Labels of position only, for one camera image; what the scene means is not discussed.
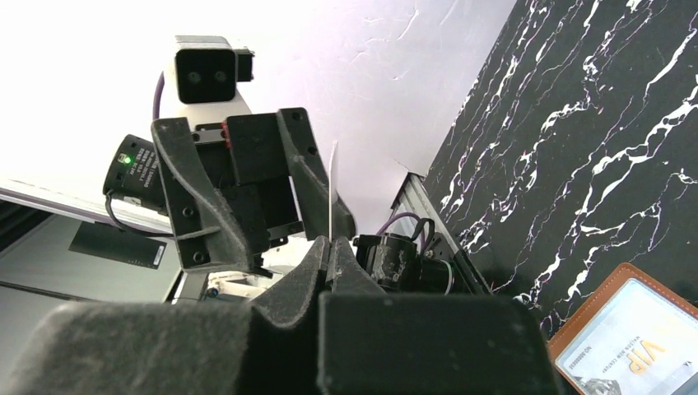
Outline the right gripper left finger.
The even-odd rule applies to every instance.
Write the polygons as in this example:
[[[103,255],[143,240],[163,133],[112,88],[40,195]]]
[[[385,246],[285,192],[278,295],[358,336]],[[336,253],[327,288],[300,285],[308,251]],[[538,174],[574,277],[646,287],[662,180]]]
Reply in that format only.
[[[252,300],[67,304],[36,329],[8,394],[316,394],[330,243]]]

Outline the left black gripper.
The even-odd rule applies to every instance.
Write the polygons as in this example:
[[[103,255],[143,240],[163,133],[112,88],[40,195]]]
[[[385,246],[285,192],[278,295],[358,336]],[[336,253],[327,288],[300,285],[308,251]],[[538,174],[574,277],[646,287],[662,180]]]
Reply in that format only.
[[[151,135],[184,272],[253,272],[254,260],[304,227],[308,239],[356,236],[304,108],[200,123],[193,133],[186,118],[161,118]]]

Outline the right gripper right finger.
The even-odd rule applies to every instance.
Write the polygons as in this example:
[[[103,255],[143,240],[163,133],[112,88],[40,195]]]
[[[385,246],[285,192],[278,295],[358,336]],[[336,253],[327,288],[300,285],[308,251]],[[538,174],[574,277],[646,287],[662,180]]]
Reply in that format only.
[[[562,393],[545,339],[520,303],[387,292],[347,239],[317,245],[319,393]]]

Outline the thin white card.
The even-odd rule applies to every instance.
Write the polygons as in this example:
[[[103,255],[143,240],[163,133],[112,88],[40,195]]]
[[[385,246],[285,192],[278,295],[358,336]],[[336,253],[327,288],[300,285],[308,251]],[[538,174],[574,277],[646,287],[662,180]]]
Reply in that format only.
[[[336,218],[335,205],[337,203],[337,160],[338,140],[333,140],[328,167],[328,238],[334,240],[336,231],[334,220]]]

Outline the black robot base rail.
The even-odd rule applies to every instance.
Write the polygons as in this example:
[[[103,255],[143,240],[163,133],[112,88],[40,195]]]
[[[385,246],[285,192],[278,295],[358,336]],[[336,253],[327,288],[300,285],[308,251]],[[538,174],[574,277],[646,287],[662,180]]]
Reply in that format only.
[[[392,210],[377,233],[352,241],[357,262],[380,287],[439,295],[492,293],[440,219],[421,177],[406,177]]]

